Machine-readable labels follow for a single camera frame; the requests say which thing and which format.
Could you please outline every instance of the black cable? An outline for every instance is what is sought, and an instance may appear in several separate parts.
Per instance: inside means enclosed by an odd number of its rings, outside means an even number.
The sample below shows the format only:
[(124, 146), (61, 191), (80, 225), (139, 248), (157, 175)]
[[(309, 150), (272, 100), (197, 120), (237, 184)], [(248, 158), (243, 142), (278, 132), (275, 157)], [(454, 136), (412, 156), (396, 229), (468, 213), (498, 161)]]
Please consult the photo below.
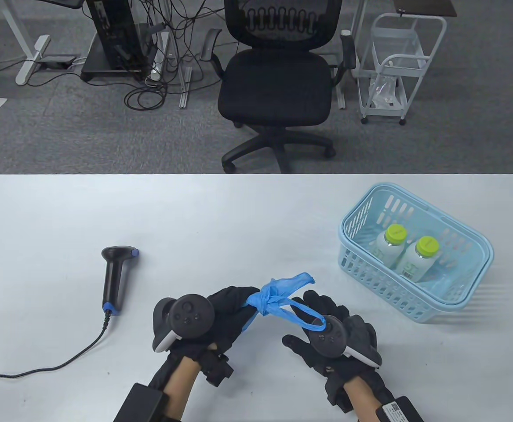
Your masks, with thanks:
[(85, 12), (84, 12), (84, 3), (82, 4), (81, 6), (81, 11), (82, 11), (82, 14), (84, 14), (88, 19), (92, 19), (92, 16), (88, 16)]
[[(222, 16), (220, 16), (218, 14), (218, 12), (222, 11), (223, 8), (220, 8), (220, 9), (217, 9), (217, 10), (214, 10), (214, 9), (211, 9), (209, 8), (208, 6), (205, 6), (205, 3), (206, 3), (206, 0), (203, 0), (202, 1), (202, 4), (200, 5), (200, 7), (198, 8), (197, 12), (194, 14), (194, 16), (188, 16), (187, 15), (187, 12), (186, 12), (186, 7), (184, 5), (184, 3), (182, 2), (182, 0), (178, 0), (180, 2), (180, 4), (182, 5), (182, 8), (184, 9), (184, 15), (180, 14), (180, 12), (176, 9), (176, 6), (174, 5), (174, 3), (171, 1), (171, 8), (170, 8), (170, 18), (167, 19), (164, 14), (162, 13), (162, 7), (160, 5), (160, 0), (156, 0), (156, 3), (158, 4), (158, 8), (155, 6), (155, 0), (139, 0), (139, 2), (142, 4), (147, 16), (148, 16), (148, 23), (152, 26), (153, 25), (153, 22), (152, 22), (152, 19), (150, 18), (150, 13), (151, 11), (155, 11), (155, 12), (158, 12), (160, 14), (160, 16), (162, 16), (162, 19), (163, 19), (163, 22), (164, 24), (170, 28), (170, 30), (173, 31), (174, 33), (174, 36), (175, 36), (175, 39), (179, 40), (179, 39), (184, 39), (184, 46), (186, 47), (186, 52), (184, 52), (184, 54), (180, 54), (180, 52), (176, 52), (177, 54), (177, 57), (174, 58), (174, 62), (175, 62), (175, 65), (171, 64), (171, 60), (169, 60), (167, 58), (167, 60), (165, 61), (166, 64), (165, 64), (165, 69), (168, 73), (170, 73), (169, 76), (170, 79), (164, 79), (163, 77), (161, 77), (162, 80), (160, 81), (153, 81), (153, 80), (150, 80), (149, 78), (147, 78), (145, 81), (141, 80), (138, 75), (135, 73), (135, 72), (132, 72), (130, 69), (125, 69), (135, 80), (136, 82), (140, 83), (141, 86), (136, 86), (136, 85), (133, 85), (133, 84), (130, 84), (130, 83), (126, 83), (126, 82), (112, 82), (112, 83), (103, 83), (103, 84), (94, 84), (94, 83), (90, 83), (90, 82), (86, 82), (86, 81), (83, 81), (85, 82), (86, 84), (90, 85), (90, 86), (93, 86), (93, 87), (107, 87), (107, 86), (112, 86), (112, 85), (125, 85), (125, 86), (130, 86), (132, 88), (132, 90), (130, 92), (128, 92), (125, 96), (124, 96), (124, 104), (126, 107), (132, 109), (132, 110), (135, 110), (135, 111), (149, 111), (149, 110), (156, 110), (160, 107), (162, 107), (164, 105), (164, 101), (166, 99), (166, 96), (168, 94), (171, 94), (171, 95), (178, 95), (178, 94), (182, 94), (182, 92), (168, 92), (168, 87), (170, 86), (180, 86), (180, 83), (171, 83), (172, 81), (174, 81), (176, 79), (176, 77), (178, 76), (178, 65), (182, 62), (192, 62), (192, 61), (195, 61), (198, 68), (200, 69), (200, 78), (198, 79), (193, 79), (191, 80), (190, 82), (191, 83), (195, 83), (195, 82), (200, 82), (204, 79), (204, 69), (202, 69), (202, 66), (200, 64), (200, 62), (198, 61), (198, 56), (199, 55), (195, 55), (193, 52), (192, 52), (192, 38), (193, 38), (193, 32), (194, 32), (194, 25), (196, 23), (196, 20), (198, 18), (205, 18), (206, 16), (210, 16), (210, 15), (217, 15), (219, 16), (221, 19), (224, 19)], [(84, 9), (82, 8), (82, 13), (88, 18), (89, 16), (85, 14), (84, 12)], [(172, 12), (175, 11), (178, 16), (180, 16), (182, 18), (182, 20), (180, 22), (178, 22), (178, 24), (176, 26), (173, 26), (172, 25)], [(190, 29), (190, 34), (189, 34), (189, 37), (186, 38), (186, 31)], [(229, 43), (223, 43), (223, 44), (217, 44), (216, 47), (218, 46), (224, 46), (224, 45), (228, 45), (228, 44), (234, 44), (235, 42), (229, 42)], [(238, 51), (238, 48), (239, 48), (239, 43), (236, 42), (236, 51)], [(12, 63), (8, 66), (5, 66), (5, 68), (2, 68), (0, 69), (0, 72), (2, 70), (5, 70), (5, 69), (8, 69), (8, 68), (11, 68), (17, 64), (20, 64), (20, 63), (23, 63), (23, 62), (26, 62), (27, 59), (23, 59), (19, 62), (15, 62), (15, 63)], [(46, 80), (45, 82), (42, 82), (42, 83), (38, 83), (38, 84), (33, 84), (30, 82), (30, 79), (31, 77), (33, 76), (33, 74), (29, 77), (29, 80), (27, 82), (27, 85), (28, 86), (31, 86), (31, 87), (41, 87), (41, 86), (44, 86), (52, 81), (54, 81), (55, 79), (57, 78), (60, 78), (61, 76), (65, 76), (65, 75), (74, 75), (74, 76), (79, 76), (80, 77), (80, 74), (77, 74), (75, 72), (63, 72), (61, 74), (58, 74), (56, 76), (54, 76), (53, 78), (50, 78), (48, 80)], [(189, 91), (198, 91), (198, 90), (202, 90), (204, 88), (207, 88), (207, 87), (210, 87), (210, 86), (213, 86), (213, 85), (216, 85), (220, 82), (220, 80), (217, 80), (215, 82), (212, 82), (208, 85), (204, 85), (204, 86), (201, 86), (201, 87), (198, 87), (198, 88), (191, 88)], [(156, 104), (152, 105), (152, 106), (146, 106), (144, 104), (141, 103), (141, 100), (142, 98), (146, 95), (146, 94), (154, 94), (154, 95), (157, 95), (159, 97), (159, 100), (158, 102), (156, 102)], [(133, 105), (133, 104), (130, 104), (130, 102), (135, 99), (135, 102), (136, 102), (136, 106)]]
[(31, 375), (31, 374), (37, 374), (38, 372), (51, 372), (51, 371), (57, 371), (58, 369), (64, 368), (69, 363), (74, 362), (79, 357), (81, 357), (83, 354), (88, 352), (90, 349), (92, 349), (96, 343), (99, 342), (99, 340), (104, 335), (104, 332), (106, 332), (106, 329), (108, 328), (108, 323), (110, 321), (110, 316), (112, 315), (112, 311), (107, 311), (106, 315), (104, 317), (104, 325), (102, 326), (102, 331), (100, 332), (100, 335), (96, 337), (96, 340), (94, 340), (92, 343), (90, 343), (86, 348), (81, 350), (79, 353), (75, 354), (72, 358), (67, 360), (67, 362), (60, 364), (58, 366), (54, 366), (51, 368), (39, 368), (39, 369), (32, 369), (31, 371), (22, 372), (21, 374), (14, 374), (14, 375), (6, 375), (6, 374), (0, 374), (0, 378), (8, 378), (8, 379), (15, 379), (15, 378), (21, 378), (23, 376)]

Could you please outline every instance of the barcode scanner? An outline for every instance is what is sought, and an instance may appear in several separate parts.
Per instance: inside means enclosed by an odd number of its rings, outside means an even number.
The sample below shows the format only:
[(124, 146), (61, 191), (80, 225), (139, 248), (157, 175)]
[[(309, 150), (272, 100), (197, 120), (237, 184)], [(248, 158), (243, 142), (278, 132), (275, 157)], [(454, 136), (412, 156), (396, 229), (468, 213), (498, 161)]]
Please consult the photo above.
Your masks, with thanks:
[(136, 258), (138, 255), (139, 249), (136, 247), (106, 247), (102, 250), (102, 258), (107, 262), (104, 296), (102, 297), (102, 310), (104, 312), (110, 311), (112, 315), (120, 314), (118, 294), (124, 262)]

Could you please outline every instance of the light blue plastic basket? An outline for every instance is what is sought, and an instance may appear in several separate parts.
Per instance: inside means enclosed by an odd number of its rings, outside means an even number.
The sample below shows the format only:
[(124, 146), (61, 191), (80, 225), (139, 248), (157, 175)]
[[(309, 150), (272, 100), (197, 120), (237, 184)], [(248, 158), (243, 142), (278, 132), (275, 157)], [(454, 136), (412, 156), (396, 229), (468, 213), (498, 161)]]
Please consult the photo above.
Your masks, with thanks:
[[(399, 276), (369, 253), (377, 235), (393, 223), (409, 232), (407, 245), (422, 236), (440, 242), (437, 261), (420, 283)], [(344, 217), (338, 236), (341, 269), (416, 322), (465, 307), (494, 257), (481, 233), (392, 183), (373, 186)]]

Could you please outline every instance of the black glove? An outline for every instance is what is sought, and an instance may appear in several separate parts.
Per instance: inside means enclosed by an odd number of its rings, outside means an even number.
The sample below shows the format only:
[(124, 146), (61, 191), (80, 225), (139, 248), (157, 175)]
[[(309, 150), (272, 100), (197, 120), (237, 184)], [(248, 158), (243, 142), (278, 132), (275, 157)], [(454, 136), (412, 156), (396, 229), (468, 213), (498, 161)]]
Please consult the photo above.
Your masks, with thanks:
[(214, 307), (214, 324), (206, 334), (196, 339), (176, 340), (170, 346), (170, 354), (149, 383), (150, 388), (163, 390), (170, 376), (184, 356), (196, 360), (202, 367), (210, 384), (218, 386), (223, 378), (228, 378), (233, 369), (227, 364), (224, 353), (241, 334), (244, 325), (256, 313), (252, 306), (244, 307), (247, 298), (256, 293), (256, 287), (227, 287), (208, 297)]
[[(314, 290), (307, 290), (303, 299), (293, 298), (293, 300), (307, 305), (321, 315), (332, 315), (342, 321), (349, 334), (349, 346), (355, 350), (365, 350), (373, 358), (372, 360), (381, 361), (377, 352), (375, 329), (371, 324), (365, 323), (359, 315), (350, 316), (345, 306), (337, 306), (330, 297), (319, 296)], [(296, 307), (292, 307), (292, 309), (305, 322), (313, 322), (313, 316)], [(349, 412), (353, 407), (343, 390), (343, 385), (357, 376), (360, 376), (370, 386), (380, 402), (385, 404), (393, 399), (391, 392), (385, 388), (383, 380), (375, 372), (375, 369), (360, 360), (346, 356), (326, 358), (317, 352), (310, 343), (290, 334), (282, 338), (282, 343), (301, 356), (309, 368), (314, 368), (319, 374), (328, 378), (325, 388), (329, 402), (332, 405), (338, 404), (344, 412)]]
[(240, 335), (244, 325), (256, 313), (256, 308), (243, 306), (247, 298), (259, 291), (256, 287), (227, 287), (208, 296), (214, 307), (214, 325), (206, 334), (196, 339), (176, 340), (170, 346), (170, 354), (188, 356), (198, 360), (210, 344), (216, 344), (218, 354), (225, 353)]

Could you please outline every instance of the blue plastic bag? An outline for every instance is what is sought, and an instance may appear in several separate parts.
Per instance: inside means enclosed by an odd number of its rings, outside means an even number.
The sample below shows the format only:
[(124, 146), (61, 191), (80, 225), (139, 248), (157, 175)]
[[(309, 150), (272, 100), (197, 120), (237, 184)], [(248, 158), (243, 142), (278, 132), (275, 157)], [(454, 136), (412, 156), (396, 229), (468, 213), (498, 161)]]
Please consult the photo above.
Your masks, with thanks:
[[(276, 315), (277, 317), (284, 318), (285, 320), (293, 322), (307, 330), (323, 331), (326, 327), (326, 322), (325, 318), (319, 312), (314, 311), (310, 307), (302, 305), (301, 303), (297, 303), (296, 301), (293, 301), (289, 298), (293, 293), (301, 289), (303, 286), (314, 283), (315, 280), (308, 273), (301, 273), (292, 279), (272, 279), (272, 281), (263, 286), (259, 292), (250, 295), (246, 304), (254, 306), (258, 310), (258, 313), (261, 313), (264, 316), (270, 313), (272, 315)], [(322, 325), (309, 324), (305, 321), (302, 321), (301, 318), (298, 318), (293, 312), (282, 309), (282, 306), (288, 305), (295, 306), (296, 308), (301, 309), (301, 311), (308, 313), (315, 318), (319, 318), (319, 320), (322, 322)], [(252, 321), (254, 321), (256, 318), (256, 315), (258, 314), (255, 313), (254, 317), (252, 317), (244, 325), (243, 331), (246, 330), (249, 325), (251, 325)]]

